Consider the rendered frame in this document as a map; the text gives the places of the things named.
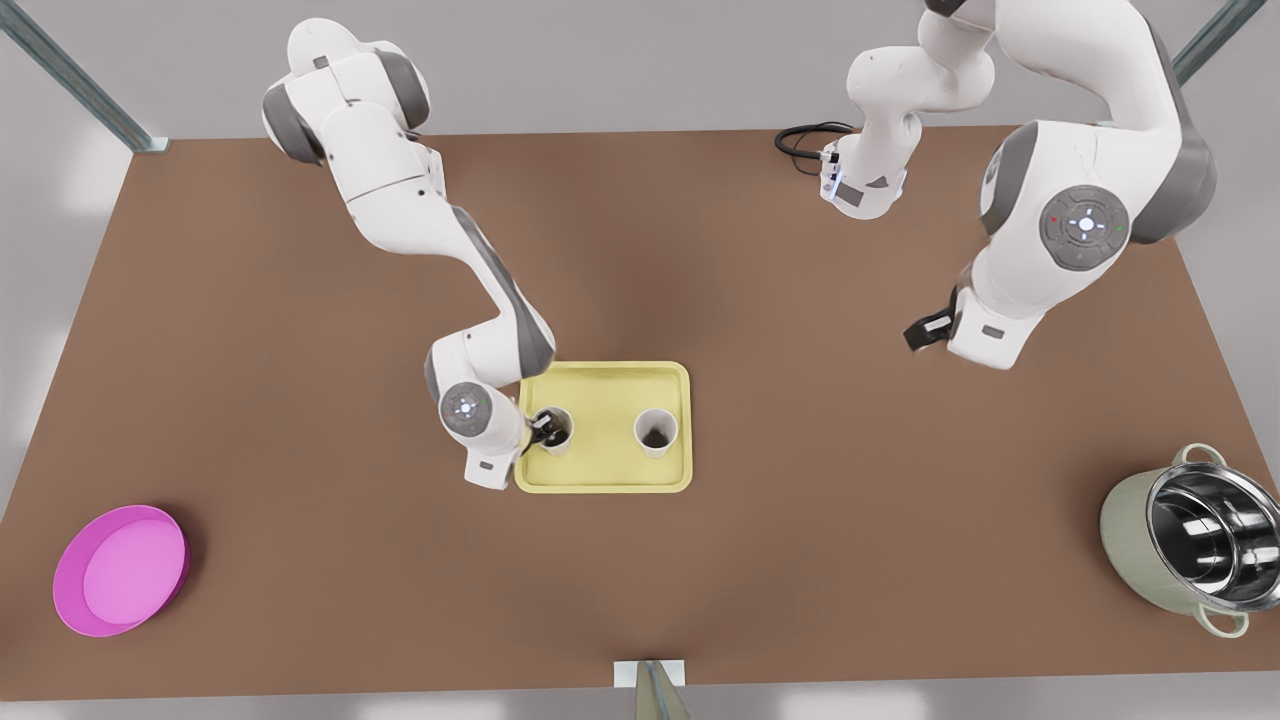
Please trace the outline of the white IKEA cup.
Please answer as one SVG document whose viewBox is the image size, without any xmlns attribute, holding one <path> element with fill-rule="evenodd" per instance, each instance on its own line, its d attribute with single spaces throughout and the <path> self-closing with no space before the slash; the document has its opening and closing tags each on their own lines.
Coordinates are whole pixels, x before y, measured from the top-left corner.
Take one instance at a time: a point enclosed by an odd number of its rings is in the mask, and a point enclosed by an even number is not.
<svg viewBox="0 0 1280 720">
<path fill-rule="evenodd" d="M 663 407 L 649 407 L 636 416 L 634 437 L 648 457 L 662 457 L 678 438 L 677 418 Z"/>
<path fill-rule="evenodd" d="M 573 419 L 563 407 L 543 407 L 534 418 L 534 428 L 538 445 L 548 454 L 561 456 L 570 451 Z"/>
</svg>

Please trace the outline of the yellow rectangular tray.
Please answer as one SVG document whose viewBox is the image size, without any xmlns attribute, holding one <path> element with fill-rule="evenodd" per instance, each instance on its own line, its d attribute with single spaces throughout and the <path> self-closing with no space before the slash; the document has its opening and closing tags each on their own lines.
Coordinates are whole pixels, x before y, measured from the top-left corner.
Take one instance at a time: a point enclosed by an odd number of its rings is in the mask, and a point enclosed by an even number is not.
<svg viewBox="0 0 1280 720">
<path fill-rule="evenodd" d="M 675 361 L 556 361 L 520 384 L 529 415 L 563 407 L 572 415 L 570 451 L 534 446 L 515 465 L 516 484 L 541 495 L 677 493 L 692 479 L 692 401 L 687 369 Z M 648 457 L 634 437 L 636 416 L 663 407 L 678 438 L 662 457 Z"/>
</svg>

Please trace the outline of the pink round bowl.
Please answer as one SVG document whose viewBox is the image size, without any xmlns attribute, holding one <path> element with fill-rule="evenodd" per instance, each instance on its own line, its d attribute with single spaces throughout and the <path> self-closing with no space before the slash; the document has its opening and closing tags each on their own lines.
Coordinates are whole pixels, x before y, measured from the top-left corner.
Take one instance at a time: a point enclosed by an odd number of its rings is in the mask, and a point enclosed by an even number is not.
<svg viewBox="0 0 1280 720">
<path fill-rule="evenodd" d="M 148 505 L 113 509 L 63 551 L 52 603 L 63 624 L 81 635 L 119 635 L 179 594 L 189 562 L 189 542 L 169 512 Z"/>
</svg>

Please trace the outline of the silver frame post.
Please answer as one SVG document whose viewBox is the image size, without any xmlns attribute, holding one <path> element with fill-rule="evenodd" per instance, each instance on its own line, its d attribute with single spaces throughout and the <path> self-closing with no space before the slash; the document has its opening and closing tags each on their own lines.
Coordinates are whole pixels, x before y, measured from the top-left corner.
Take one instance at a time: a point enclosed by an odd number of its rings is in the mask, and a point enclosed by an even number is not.
<svg viewBox="0 0 1280 720">
<path fill-rule="evenodd" d="M 691 720 L 678 694 L 686 685 L 686 662 L 625 660 L 613 662 L 613 687 L 635 691 L 634 720 Z"/>
<path fill-rule="evenodd" d="M 1220 9 L 1196 32 L 1172 59 L 1180 86 L 1213 58 L 1268 0 L 1224 0 Z"/>
<path fill-rule="evenodd" d="M 133 154 L 169 149 L 168 137 L 143 129 L 15 0 L 0 0 L 0 31 Z"/>
</svg>

